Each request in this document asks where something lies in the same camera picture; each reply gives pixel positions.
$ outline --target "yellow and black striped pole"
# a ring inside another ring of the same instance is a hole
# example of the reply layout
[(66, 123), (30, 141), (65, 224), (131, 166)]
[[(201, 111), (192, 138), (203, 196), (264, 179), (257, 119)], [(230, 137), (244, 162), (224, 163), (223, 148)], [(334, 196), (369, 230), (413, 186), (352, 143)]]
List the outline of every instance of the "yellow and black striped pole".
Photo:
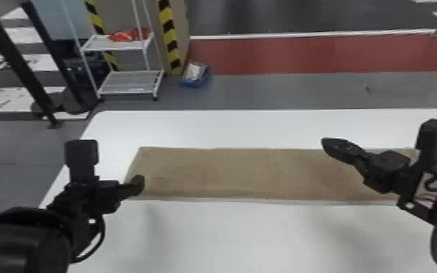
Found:
[[(103, 28), (102, 17), (98, 14), (97, 7), (95, 6), (95, 0), (84, 0), (85, 7), (90, 16), (91, 24), (95, 29), (95, 32), (99, 35), (105, 35), (105, 29)], [(112, 52), (103, 52), (103, 57), (107, 60), (107, 62), (112, 65), (113, 70), (118, 70), (117, 61), (115, 60), (115, 56)]]
[(163, 26), (164, 42), (166, 44), (166, 56), (171, 66), (171, 74), (181, 75), (183, 62), (179, 56), (176, 30), (173, 23), (173, 13), (169, 0), (158, 0), (159, 21)]

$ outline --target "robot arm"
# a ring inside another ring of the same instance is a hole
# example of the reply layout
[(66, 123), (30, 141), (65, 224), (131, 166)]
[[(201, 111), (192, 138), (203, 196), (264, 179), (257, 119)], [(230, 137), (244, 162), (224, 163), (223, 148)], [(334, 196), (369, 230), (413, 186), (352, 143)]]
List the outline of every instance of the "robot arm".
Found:
[[(437, 120), (421, 125), (415, 146), (420, 154), (412, 164), (400, 153), (389, 150), (373, 154), (344, 139), (324, 138), (322, 146), (329, 156), (354, 166), (366, 186), (383, 194), (396, 193), (400, 209), (434, 226), (430, 250), (437, 263)], [(420, 183), (436, 195), (431, 207), (415, 196)]]
[[(46, 209), (11, 208), (0, 213), (0, 273), (64, 273), (90, 257), (105, 238), (105, 214), (144, 189), (144, 177), (131, 184), (100, 181), (94, 175), (94, 140), (65, 145), (70, 183)], [(99, 236), (97, 244), (83, 252)]]

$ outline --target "gray floor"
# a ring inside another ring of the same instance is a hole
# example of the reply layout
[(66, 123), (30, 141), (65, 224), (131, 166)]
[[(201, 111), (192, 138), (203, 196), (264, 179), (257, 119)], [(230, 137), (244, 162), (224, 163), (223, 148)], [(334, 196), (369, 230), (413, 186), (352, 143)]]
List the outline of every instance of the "gray floor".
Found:
[[(159, 102), (109, 97), (97, 111), (379, 107), (437, 108), (437, 73), (214, 76), (202, 89), (167, 78)], [(87, 123), (48, 130), (43, 121), (0, 121), (0, 210), (37, 206), (63, 164), (64, 142), (79, 138)]]

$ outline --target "red object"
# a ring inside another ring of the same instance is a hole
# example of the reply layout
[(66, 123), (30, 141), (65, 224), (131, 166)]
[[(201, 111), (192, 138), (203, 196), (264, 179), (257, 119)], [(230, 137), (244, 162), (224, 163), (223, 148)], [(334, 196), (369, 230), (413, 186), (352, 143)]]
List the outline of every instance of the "red object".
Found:
[(130, 31), (119, 31), (116, 32), (110, 36), (108, 36), (108, 38), (112, 41), (140, 41), (140, 40), (147, 40), (147, 38), (149, 38), (149, 29), (148, 28), (142, 28), (142, 36), (143, 39), (140, 39), (140, 35), (139, 35), (139, 29), (135, 28), (133, 30)]
[(189, 58), (215, 75), (437, 71), (437, 37), (425, 34), (190, 43)]

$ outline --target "cloth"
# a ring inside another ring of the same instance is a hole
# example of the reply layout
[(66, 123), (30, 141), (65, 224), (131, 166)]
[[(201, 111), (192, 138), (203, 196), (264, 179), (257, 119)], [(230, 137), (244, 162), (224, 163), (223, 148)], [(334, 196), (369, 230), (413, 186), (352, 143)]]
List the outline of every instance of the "cloth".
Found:
[[(410, 158), (415, 150), (402, 150)], [(354, 167), (323, 150), (141, 147), (126, 175), (145, 176), (144, 198), (393, 200), (362, 184)]]

